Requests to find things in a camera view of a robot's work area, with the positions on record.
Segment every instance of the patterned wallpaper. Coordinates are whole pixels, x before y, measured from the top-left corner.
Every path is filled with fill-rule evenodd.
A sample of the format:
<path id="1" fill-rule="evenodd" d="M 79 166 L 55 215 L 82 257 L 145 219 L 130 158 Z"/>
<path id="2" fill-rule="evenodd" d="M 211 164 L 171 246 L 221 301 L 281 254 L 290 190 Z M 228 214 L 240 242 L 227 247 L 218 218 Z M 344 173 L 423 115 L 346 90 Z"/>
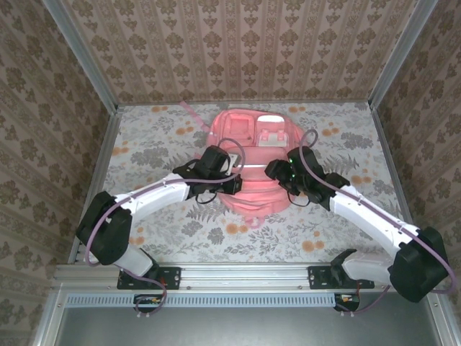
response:
<path id="1" fill-rule="evenodd" d="M 415 222 L 443 234 L 461 277 L 460 0 L 439 0 L 378 112 Z"/>
<path id="2" fill-rule="evenodd" d="M 367 99 L 417 0 L 64 0 L 121 104 Z"/>
<path id="3" fill-rule="evenodd" d="M 108 114 L 41 1 L 0 1 L 0 345 L 26 345 Z"/>

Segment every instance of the purple cable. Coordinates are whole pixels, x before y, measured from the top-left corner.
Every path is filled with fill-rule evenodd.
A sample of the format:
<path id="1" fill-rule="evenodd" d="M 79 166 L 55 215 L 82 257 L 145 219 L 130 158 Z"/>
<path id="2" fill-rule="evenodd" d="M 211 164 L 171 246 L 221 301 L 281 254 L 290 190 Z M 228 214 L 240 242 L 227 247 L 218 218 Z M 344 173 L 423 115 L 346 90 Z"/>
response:
<path id="1" fill-rule="evenodd" d="M 217 180 L 212 180 L 212 179 L 172 179 L 172 180 L 167 180 L 165 182 L 159 182 L 158 184 L 155 184 L 153 186 L 150 186 L 144 190 L 141 190 L 133 195 L 131 195 L 130 197 L 126 197 L 125 199 L 115 203 L 112 207 L 110 207 L 102 216 L 101 218 L 98 220 L 98 222 L 96 223 L 96 225 L 94 226 L 93 228 L 93 231 L 91 233 L 91 235 L 89 236 L 88 238 L 88 242 L 86 243 L 86 251 L 85 251 L 85 262 L 88 263 L 88 265 L 90 267 L 96 267 L 97 265 L 99 265 L 98 262 L 96 263 L 92 263 L 90 260 L 89 260 L 89 253 L 90 253 L 90 249 L 91 249 L 91 246 L 93 244 L 93 240 L 94 238 L 96 237 L 96 234 L 98 232 L 98 230 L 101 228 L 101 225 L 106 221 L 106 218 L 112 214 L 114 212 L 115 209 L 117 209 L 118 207 L 120 207 L 122 204 L 125 204 L 126 202 L 132 200 L 132 199 L 136 199 L 138 197 L 140 197 L 141 195 L 144 195 L 152 190 L 155 190 L 155 189 L 158 189 L 159 187 L 162 187 L 164 185 L 171 185 L 171 184 L 176 184 L 178 182 L 206 182 L 206 183 L 211 183 L 211 184 L 220 184 L 222 182 L 228 182 L 229 180 L 232 180 L 234 179 L 235 177 L 237 177 L 237 175 L 239 175 L 242 170 L 243 170 L 243 166 L 245 165 L 245 160 L 246 160 L 246 156 L 245 156 L 245 150 L 243 149 L 243 147 L 240 145 L 240 143 L 232 138 L 223 138 L 219 141 L 218 143 L 218 146 L 224 142 L 224 141 L 230 141 L 232 143 L 234 143 L 241 151 L 242 153 L 242 161 L 241 161 L 241 165 L 240 167 L 237 169 L 237 172 L 235 172 L 234 174 L 230 175 L 229 177 L 226 177 L 226 178 L 223 178 L 223 179 L 217 179 Z"/>
<path id="2" fill-rule="evenodd" d="M 154 279 L 149 279 L 149 278 L 143 278 L 142 276 L 139 276 L 139 275 L 136 275 L 136 274 L 133 274 L 131 271 L 129 270 L 124 270 L 129 276 L 131 276 L 132 278 L 135 278 L 136 280 L 140 280 L 140 281 L 146 281 L 147 283 L 153 283 L 155 285 L 157 285 L 159 288 L 161 288 L 162 290 L 162 299 L 160 301 L 160 303 L 157 305 L 157 307 L 152 311 L 152 312 L 149 312 L 149 314 L 151 315 L 154 315 L 154 314 L 157 314 L 160 309 L 164 306 L 164 304 L 166 303 L 166 297 L 168 296 L 168 292 L 166 290 L 166 287 L 164 284 L 158 282 L 157 280 L 154 280 Z M 139 311 L 139 303 L 141 301 L 145 301 L 147 299 L 149 299 L 150 297 L 142 297 L 142 298 L 139 298 L 137 301 L 136 301 L 136 304 L 135 304 L 135 310 L 137 313 L 139 314 L 145 314 L 141 311 Z"/>
<path id="3" fill-rule="evenodd" d="M 370 310 L 373 306 L 378 304 L 378 302 L 384 298 L 386 293 L 389 291 L 390 285 L 384 289 L 383 292 L 381 292 L 380 296 L 376 298 L 375 301 L 373 301 L 370 305 L 365 306 L 363 309 L 357 310 L 357 311 L 350 311 L 347 307 L 342 306 L 341 304 L 336 303 L 336 306 L 340 307 L 341 309 L 345 310 L 345 312 L 349 312 L 351 316 L 361 314 L 362 312 L 367 312 Z"/>
<path id="4" fill-rule="evenodd" d="M 456 279 L 456 275 L 455 275 L 455 272 L 453 271 L 453 269 L 448 265 L 448 263 L 439 255 L 437 254 L 429 245 L 427 245 L 426 243 L 424 243 L 422 240 L 420 240 L 420 238 L 418 238 L 417 236 L 415 236 L 413 233 L 411 233 L 409 230 L 405 229 L 404 227 L 402 227 L 400 224 L 396 223 L 393 219 L 389 218 L 387 215 L 381 213 L 379 210 L 376 210 L 375 208 L 373 208 L 372 205 L 370 205 L 369 203 L 367 203 L 366 201 L 364 200 L 359 200 L 359 198 L 357 196 L 354 196 L 353 194 L 347 192 L 347 191 L 343 191 L 343 190 L 340 190 L 339 188 L 337 188 L 336 186 L 333 186 L 329 183 L 327 183 L 326 181 L 322 180 L 320 177 L 318 177 L 317 175 L 315 175 L 314 172 L 312 172 L 312 169 L 309 168 L 308 164 L 306 163 L 305 159 L 304 159 L 304 156 L 303 156 L 303 143 L 306 139 L 306 137 L 308 136 L 309 133 L 314 133 L 315 135 L 315 140 L 314 140 L 314 143 L 317 141 L 317 138 L 318 138 L 318 133 L 315 129 L 310 129 L 310 130 L 307 130 L 306 133 L 304 133 L 303 137 L 301 138 L 301 143 L 300 143 L 300 158 L 301 158 L 301 162 L 303 163 L 304 165 L 304 168 L 306 168 L 306 170 L 308 171 L 308 173 L 315 179 L 317 180 L 318 182 L 320 182 L 321 184 L 329 187 L 330 189 L 334 190 L 334 191 L 337 191 L 339 193 L 342 193 L 343 195 L 346 195 L 347 197 L 349 198 L 352 198 L 353 200 L 357 201 L 357 202 L 360 202 L 361 204 L 363 204 L 365 207 L 367 207 L 368 209 L 370 209 L 373 213 L 375 213 L 376 215 L 378 215 L 379 217 L 381 217 L 383 220 L 387 221 L 388 223 L 390 223 L 392 226 L 396 227 L 399 231 L 402 231 L 404 234 L 406 234 L 407 236 L 409 236 L 410 238 L 412 238 L 414 241 L 416 241 L 419 245 L 421 245 L 429 254 L 431 254 L 432 256 L 434 256 L 434 258 L 440 262 L 440 264 L 445 268 L 445 270 L 448 272 L 448 275 L 450 276 L 450 278 L 452 279 L 452 284 L 450 286 L 449 289 L 447 290 L 432 290 L 432 293 L 439 293 L 439 294 L 451 294 L 455 291 L 456 289 L 456 286 L 457 286 L 457 279 Z"/>

